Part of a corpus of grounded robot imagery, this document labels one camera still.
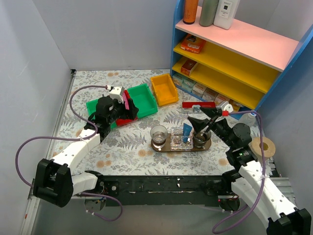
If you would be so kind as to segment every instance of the brown tape roll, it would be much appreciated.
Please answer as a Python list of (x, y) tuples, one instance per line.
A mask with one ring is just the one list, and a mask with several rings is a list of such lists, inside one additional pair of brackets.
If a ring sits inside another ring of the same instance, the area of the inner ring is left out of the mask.
[[(262, 152), (261, 152), (261, 140), (260, 137), (256, 137), (249, 144), (251, 151), (257, 156), (259, 162), (262, 162)], [(265, 160), (274, 156), (276, 147), (273, 141), (269, 138), (263, 137), (263, 148)]]

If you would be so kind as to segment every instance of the white bottle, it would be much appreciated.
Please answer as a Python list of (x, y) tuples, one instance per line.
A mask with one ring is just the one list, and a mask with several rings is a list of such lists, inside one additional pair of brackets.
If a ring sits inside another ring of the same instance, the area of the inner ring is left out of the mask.
[(233, 23), (240, 0), (220, 0), (215, 14), (214, 25), (229, 29)]
[(244, 123), (251, 127), (255, 123), (255, 120), (256, 120), (255, 118), (256, 118), (256, 114), (247, 113), (247, 114), (243, 114), (238, 122)]

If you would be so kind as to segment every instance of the wooden serving board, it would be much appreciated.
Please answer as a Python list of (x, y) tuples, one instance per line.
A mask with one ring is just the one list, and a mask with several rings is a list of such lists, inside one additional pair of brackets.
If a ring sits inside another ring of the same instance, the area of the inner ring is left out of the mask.
[(167, 135), (167, 138), (166, 138), (166, 142), (165, 142), (165, 145), (163, 146), (163, 148), (161, 148), (161, 150), (159, 150), (158, 148), (155, 148), (153, 146), (153, 143), (152, 143), (152, 140), (151, 140), (151, 147), (153, 148), (154, 151), (156, 152), (160, 152), (160, 153), (168, 153), (168, 152), (171, 152), (171, 153), (175, 153), (175, 152), (202, 152), (202, 151), (206, 151), (208, 150), (210, 147), (211, 147), (211, 144), (212, 144), (212, 141), (211, 139), (209, 139), (206, 144), (204, 145), (204, 148), (193, 148), (193, 149), (190, 149), (190, 150), (171, 150), (171, 134), (168, 134)]

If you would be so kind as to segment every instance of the yellow plastic tray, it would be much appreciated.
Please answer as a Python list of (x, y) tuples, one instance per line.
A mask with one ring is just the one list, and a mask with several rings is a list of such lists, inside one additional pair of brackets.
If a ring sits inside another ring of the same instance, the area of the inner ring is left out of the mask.
[(172, 104), (178, 101), (177, 89), (171, 79), (170, 74), (163, 74), (152, 77), (152, 90), (156, 95), (159, 106)]

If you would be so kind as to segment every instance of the orange can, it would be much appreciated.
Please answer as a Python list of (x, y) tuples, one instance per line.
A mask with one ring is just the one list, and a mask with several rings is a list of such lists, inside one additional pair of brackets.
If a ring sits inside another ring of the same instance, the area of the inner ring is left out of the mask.
[(185, 24), (193, 24), (196, 20), (197, 8), (199, 0), (185, 0), (185, 10), (183, 22)]

